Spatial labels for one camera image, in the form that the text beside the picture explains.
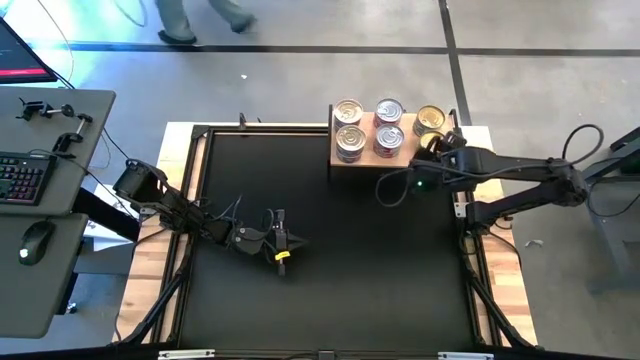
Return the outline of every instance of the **monitor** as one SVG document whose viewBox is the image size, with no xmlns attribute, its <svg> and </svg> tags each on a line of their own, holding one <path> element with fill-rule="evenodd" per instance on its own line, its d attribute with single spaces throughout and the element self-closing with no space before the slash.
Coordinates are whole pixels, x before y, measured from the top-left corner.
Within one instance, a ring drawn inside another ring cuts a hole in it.
<svg viewBox="0 0 640 360">
<path fill-rule="evenodd" d="M 53 70 L 0 18 L 0 84 L 57 80 Z"/>
</svg>

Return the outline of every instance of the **canned food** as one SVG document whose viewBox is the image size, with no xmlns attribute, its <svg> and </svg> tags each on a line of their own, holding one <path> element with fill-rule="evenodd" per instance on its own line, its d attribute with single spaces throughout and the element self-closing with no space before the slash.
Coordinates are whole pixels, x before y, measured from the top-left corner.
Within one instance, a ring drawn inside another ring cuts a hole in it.
<svg viewBox="0 0 640 360">
<path fill-rule="evenodd" d="M 395 125 L 383 125 L 376 132 L 373 151 L 380 157 L 392 158 L 398 155 L 403 142 L 404 133 L 402 129 Z"/>
<path fill-rule="evenodd" d="M 423 106 L 413 122 L 413 132 L 422 136 L 430 129 L 439 129 L 444 124 L 444 113 L 433 105 Z"/>
<path fill-rule="evenodd" d="M 336 156 L 340 161 L 353 163 L 360 160 L 367 135 L 355 125 L 345 125 L 336 133 Z"/>
<path fill-rule="evenodd" d="M 444 135 L 442 135 L 442 133 L 439 131 L 435 131 L 435 130 L 427 131 L 424 133 L 424 135 L 420 137 L 420 148 L 427 149 L 429 146 L 429 143 L 431 142 L 431 139 L 433 138 L 442 139 L 443 137 Z"/>
<path fill-rule="evenodd" d="M 363 113 L 362 105 L 355 100 L 346 99 L 338 101 L 333 107 L 334 129 L 338 130 L 345 125 L 358 125 Z"/>
<path fill-rule="evenodd" d="M 398 125 L 403 113 L 402 105 L 397 100 L 381 100 L 376 107 L 373 125 L 376 128 L 382 125 Z"/>
</svg>

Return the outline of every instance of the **person's foot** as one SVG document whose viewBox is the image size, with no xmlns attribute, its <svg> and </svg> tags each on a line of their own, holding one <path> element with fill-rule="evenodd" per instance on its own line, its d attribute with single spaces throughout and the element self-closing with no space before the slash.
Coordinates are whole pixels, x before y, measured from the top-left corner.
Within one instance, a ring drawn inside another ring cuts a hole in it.
<svg viewBox="0 0 640 360">
<path fill-rule="evenodd" d="M 169 45 L 193 45 L 196 43 L 196 41 L 198 41 L 198 39 L 196 39 L 195 36 L 192 39 L 188 39 L 188 40 L 176 39 L 167 35 L 167 33 L 164 30 L 158 32 L 158 37 L 160 38 L 160 40 L 164 41 Z"/>
<path fill-rule="evenodd" d="M 257 19 L 253 15 L 248 15 L 244 20 L 231 23 L 231 31 L 236 34 L 242 34 L 251 30 L 251 27 L 256 23 Z"/>
</svg>

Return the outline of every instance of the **keyboard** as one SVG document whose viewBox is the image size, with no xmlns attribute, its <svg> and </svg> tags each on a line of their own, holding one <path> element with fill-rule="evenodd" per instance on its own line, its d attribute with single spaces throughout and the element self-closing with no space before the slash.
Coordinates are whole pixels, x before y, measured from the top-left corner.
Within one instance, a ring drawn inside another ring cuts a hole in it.
<svg viewBox="0 0 640 360">
<path fill-rule="evenodd" d="M 52 155 L 0 151 L 0 204 L 37 206 L 55 162 Z"/>
</svg>

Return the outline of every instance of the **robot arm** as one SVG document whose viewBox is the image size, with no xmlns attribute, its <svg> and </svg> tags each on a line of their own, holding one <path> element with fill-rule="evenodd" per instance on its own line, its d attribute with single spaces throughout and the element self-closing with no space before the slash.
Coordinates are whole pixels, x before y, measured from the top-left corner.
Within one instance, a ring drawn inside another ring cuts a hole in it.
<svg viewBox="0 0 640 360">
<path fill-rule="evenodd" d="M 283 209 L 268 210 L 271 224 L 265 231 L 243 226 L 241 221 L 224 214 L 213 216 L 171 187 L 160 169 L 140 160 L 127 160 L 127 168 L 113 189 L 131 202 L 134 210 L 140 212 L 146 208 L 158 212 L 160 224 L 167 229 L 198 234 L 200 238 L 246 255 L 264 254 L 269 263 L 277 265 L 281 276 L 285 275 L 285 258 L 307 244 L 284 228 Z"/>
<path fill-rule="evenodd" d="M 462 215 L 468 230 L 488 230 L 501 217 L 546 204 L 578 206 L 587 198 L 580 172 L 566 160 L 499 156 L 484 148 L 466 146 L 466 140 L 455 132 L 416 153 L 409 167 L 414 179 L 452 192 L 474 191 L 478 184 L 490 179 L 539 183 L 494 202 L 467 204 Z"/>
</svg>

